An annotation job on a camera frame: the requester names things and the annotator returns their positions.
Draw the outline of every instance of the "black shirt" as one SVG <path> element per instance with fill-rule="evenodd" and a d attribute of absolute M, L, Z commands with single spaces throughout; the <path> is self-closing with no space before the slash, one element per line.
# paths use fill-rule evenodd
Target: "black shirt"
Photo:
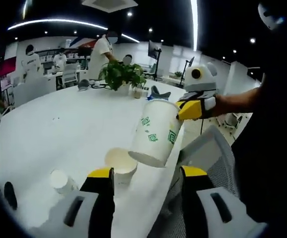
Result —
<path fill-rule="evenodd" d="M 232 145 L 241 200 L 257 222 L 287 222 L 287 26 L 262 49 L 266 79 L 248 125 Z"/>

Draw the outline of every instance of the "paper cup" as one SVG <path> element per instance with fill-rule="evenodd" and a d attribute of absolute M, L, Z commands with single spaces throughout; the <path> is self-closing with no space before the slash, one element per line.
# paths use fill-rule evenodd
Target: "paper cup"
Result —
<path fill-rule="evenodd" d="M 153 167 L 167 163 L 182 122 L 176 117 L 180 108 L 167 100 L 149 101 L 138 124 L 129 155 Z"/>
<path fill-rule="evenodd" d="M 113 148 L 107 152 L 105 164 L 114 168 L 114 184 L 120 186 L 130 183 L 138 162 L 128 155 L 128 150 Z"/>
<path fill-rule="evenodd" d="M 62 195 L 68 195 L 73 190 L 78 190 L 75 181 L 61 170 L 51 172 L 50 184 L 57 193 Z"/>

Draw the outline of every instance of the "black ceiling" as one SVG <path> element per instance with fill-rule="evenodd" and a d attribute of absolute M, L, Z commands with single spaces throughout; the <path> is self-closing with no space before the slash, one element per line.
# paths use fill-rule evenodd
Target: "black ceiling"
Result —
<path fill-rule="evenodd" d="M 127 17 L 129 9 L 105 13 L 83 6 L 77 0 L 32 0 L 25 20 L 43 18 L 65 18 L 109 27 L 118 33 L 127 34 L 139 41 L 164 40 L 166 45 L 182 45 L 192 48 L 192 11 L 190 0 L 135 0 L 137 7 L 131 8 L 132 17 Z M 7 44 L 18 40 L 45 36 L 65 35 L 95 38 L 103 30 L 67 23 L 39 23 L 19 27 L 6 32 L 7 26 L 23 21 L 21 7 L 24 0 L 3 3 L 8 11 L 0 19 L 0 42 Z M 226 61 L 239 61 L 248 67 L 259 66 L 263 39 L 269 34 L 257 11 L 258 1 L 239 0 L 198 0 L 198 50 L 205 55 Z M 251 37 L 256 44 L 250 44 Z M 120 42 L 131 42 L 121 38 Z"/>

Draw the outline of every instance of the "white table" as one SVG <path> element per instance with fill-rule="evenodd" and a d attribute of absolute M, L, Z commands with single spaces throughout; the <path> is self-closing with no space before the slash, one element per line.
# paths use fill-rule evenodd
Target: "white table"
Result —
<path fill-rule="evenodd" d="M 165 83 L 173 83 L 176 85 L 180 85 L 181 79 L 176 79 L 176 78 L 170 78 L 169 76 L 162 76 L 161 79 Z"/>
<path fill-rule="evenodd" d="M 176 102 L 184 90 L 147 80 Z M 70 175 L 79 186 L 104 166 L 113 147 L 128 149 L 142 115 L 145 98 L 119 96 L 107 89 L 60 90 L 22 105 L 0 124 L 0 186 L 13 183 L 18 199 L 16 219 L 39 226 L 62 197 L 49 184 L 53 169 Z M 181 149 L 182 127 L 166 168 L 139 164 L 130 187 L 115 196 L 112 237 L 145 238 L 167 195 Z"/>

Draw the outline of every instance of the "green logo on cup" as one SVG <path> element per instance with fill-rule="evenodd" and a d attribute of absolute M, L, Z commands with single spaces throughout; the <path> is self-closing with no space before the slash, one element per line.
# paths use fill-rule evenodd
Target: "green logo on cup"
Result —
<path fill-rule="evenodd" d="M 143 119 L 142 119 L 142 124 L 143 124 L 143 125 L 147 125 L 149 122 L 150 122 L 149 117 L 146 117 L 146 118 L 143 118 Z"/>
<path fill-rule="evenodd" d="M 174 144 L 176 136 L 177 136 L 176 133 L 174 133 L 172 130 L 170 130 L 169 135 L 168 135 L 168 141 L 170 141 L 172 144 Z"/>
<path fill-rule="evenodd" d="M 155 142 L 158 140 L 157 135 L 156 134 L 151 134 L 148 136 L 149 140 L 152 142 Z"/>

